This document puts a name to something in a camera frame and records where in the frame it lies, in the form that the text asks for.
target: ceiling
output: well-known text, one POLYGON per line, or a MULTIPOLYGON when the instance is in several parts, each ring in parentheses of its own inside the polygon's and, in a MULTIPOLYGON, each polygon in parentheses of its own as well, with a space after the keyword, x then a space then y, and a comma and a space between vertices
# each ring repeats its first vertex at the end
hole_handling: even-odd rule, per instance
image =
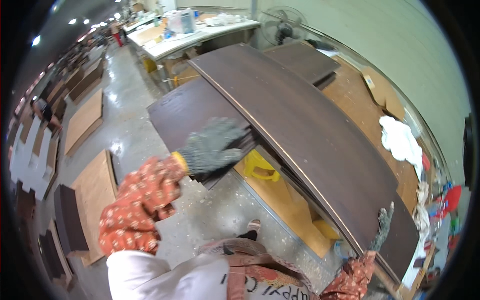
POLYGON ((121 12, 121 5, 126 0, 116 3, 114 0, 58 0, 50 9, 47 21, 39 33, 40 43, 32 47, 19 68, 15 80, 14 90, 22 94, 38 77, 38 75, 52 62, 56 62, 66 48, 79 37, 90 30, 91 25, 105 21, 114 13, 121 12), (77 19, 75 24, 69 25, 72 19, 77 19), (83 24, 84 19, 89 19, 88 24, 83 24))

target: hand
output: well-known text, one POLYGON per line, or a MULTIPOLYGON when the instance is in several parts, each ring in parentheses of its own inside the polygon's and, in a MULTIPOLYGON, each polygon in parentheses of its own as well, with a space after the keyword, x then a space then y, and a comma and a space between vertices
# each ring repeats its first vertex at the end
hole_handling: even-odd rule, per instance
POLYGON ((372 243, 370 244, 370 247, 368 247, 368 250, 376 252, 380 251, 380 248, 387 239, 388 232, 390 231, 390 223, 392 222, 394 208, 395 205, 393 202, 391 202, 388 212, 384 208, 380 209, 380 213, 378 215, 378 231, 372 243))
POLYGON ((177 151, 185 159, 190 174, 207 173, 241 159, 240 149, 225 148, 245 134, 233 119, 212 118, 201 132, 192 132, 187 145, 177 151))

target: red pants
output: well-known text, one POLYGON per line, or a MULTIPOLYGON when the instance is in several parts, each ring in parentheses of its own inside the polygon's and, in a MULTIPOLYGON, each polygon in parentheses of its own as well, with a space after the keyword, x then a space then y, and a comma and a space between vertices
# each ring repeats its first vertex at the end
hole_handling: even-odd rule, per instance
POLYGON ((113 37, 114 37, 114 38, 116 38, 116 40, 117 40, 117 42, 118 42, 119 46, 120 46, 120 47, 122 47, 122 46, 123 46, 123 44, 121 43, 121 40, 120 40, 120 34, 118 34, 118 33, 114 33, 114 34, 112 34, 112 35, 113 35, 113 37))

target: glove yellow cuff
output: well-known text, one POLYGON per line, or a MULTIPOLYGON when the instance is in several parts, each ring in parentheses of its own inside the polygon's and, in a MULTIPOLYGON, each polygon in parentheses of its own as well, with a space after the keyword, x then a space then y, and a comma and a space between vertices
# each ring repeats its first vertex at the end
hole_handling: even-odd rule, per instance
POLYGON ((185 171, 186 175, 190 175, 190 171, 188 170, 188 165, 183 156, 178 153, 177 151, 172 152, 171 154, 177 161, 178 163, 182 166, 183 170, 185 171))

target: person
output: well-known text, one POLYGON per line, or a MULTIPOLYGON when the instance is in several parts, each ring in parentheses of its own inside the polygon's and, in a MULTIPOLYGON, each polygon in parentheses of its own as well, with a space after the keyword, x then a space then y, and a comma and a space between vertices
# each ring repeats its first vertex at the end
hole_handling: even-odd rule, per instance
POLYGON ((37 115, 41 121, 47 121, 52 123, 58 128, 59 132, 63 129, 59 119, 52 112, 52 107, 45 100, 37 97, 35 100, 30 101, 30 107, 35 115, 37 115))
POLYGON ((393 207, 380 211, 380 226, 369 250, 350 259, 320 294, 293 264, 267 254, 256 241, 261 222, 252 220, 247 233, 214 241, 173 270, 155 256, 161 240, 155 221, 175 213, 185 175, 216 170, 241 159, 240 149, 225 147, 245 132, 232 120, 215 119, 194 132, 184 148, 165 160, 151 157, 129 173, 116 202, 105 207, 99 224, 99 246, 108 256, 108 282, 113 300, 335 300, 360 299, 373 274, 375 254, 386 239, 393 207))
POLYGON ((112 36, 117 40, 119 46, 122 47, 123 44, 120 40, 119 26, 120 24, 117 22, 117 20, 115 20, 112 22, 112 24, 110 24, 110 30, 112 31, 112 36))

